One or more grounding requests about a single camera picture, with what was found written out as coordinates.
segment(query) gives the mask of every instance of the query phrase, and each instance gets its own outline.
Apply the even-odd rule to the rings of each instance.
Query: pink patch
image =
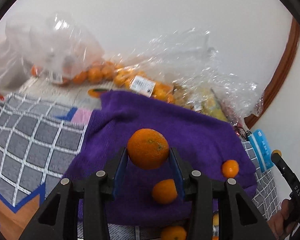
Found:
[[[91,114],[91,110],[79,108],[72,117],[71,122],[88,124]]]

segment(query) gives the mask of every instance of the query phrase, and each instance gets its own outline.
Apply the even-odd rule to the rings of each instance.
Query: blue gripper pad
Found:
[[[120,186],[123,182],[124,173],[126,171],[127,163],[128,163],[128,153],[127,153],[127,149],[125,149],[124,153],[121,156],[117,171],[114,175],[114,187],[112,191],[113,198],[115,198],[119,193]]]
[[[169,151],[169,164],[170,164],[170,168],[172,169],[173,179],[176,185],[178,195],[182,199],[184,199],[186,194],[183,188],[183,177],[181,175],[181,170],[177,163],[177,160],[171,150]]]

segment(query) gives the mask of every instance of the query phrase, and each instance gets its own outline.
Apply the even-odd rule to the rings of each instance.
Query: purple towel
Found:
[[[91,115],[81,153],[74,158],[64,177],[83,179],[101,170],[108,158],[127,145],[135,131],[151,128],[163,134],[169,146],[176,147],[194,169],[212,179],[225,181],[221,174],[222,163],[236,160],[240,166],[236,180],[251,198],[255,195],[255,166],[230,124],[130,92],[107,92],[101,101],[102,109],[94,110]],[[129,160],[118,197],[106,203],[108,223],[154,227],[189,217],[191,203],[177,198],[170,205],[159,205],[151,197],[156,183],[172,178],[168,162],[156,170],[145,171]],[[82,203],[79,219],[82,219]]]

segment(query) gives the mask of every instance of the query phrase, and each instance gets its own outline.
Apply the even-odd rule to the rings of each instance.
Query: blue stripe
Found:
[[[73,116],[74,116],[74,114],[75,114],[75,112],[76,112],[77,110],[78,110],[77,107],[72,107],[72,108],[69,110],[69,112],[68,112],[67,115],[64,115],[64,116],[55,116],[55,117],[58,118],[58,119],[61,119],[61,120],[65,120],[65,121],[71,121],[72,118],[73,118]]]

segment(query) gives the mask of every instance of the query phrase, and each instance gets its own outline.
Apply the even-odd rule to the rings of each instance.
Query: barcode label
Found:
[[[50,71],[49,72],[49,81],[52,83],[62,84],[63,78],[58,73]]]
[[[130,89],[138,92],[141,95],[150,97],[152,95],[154,86],[155,82],[141,76],[135,76],[131,82]]]

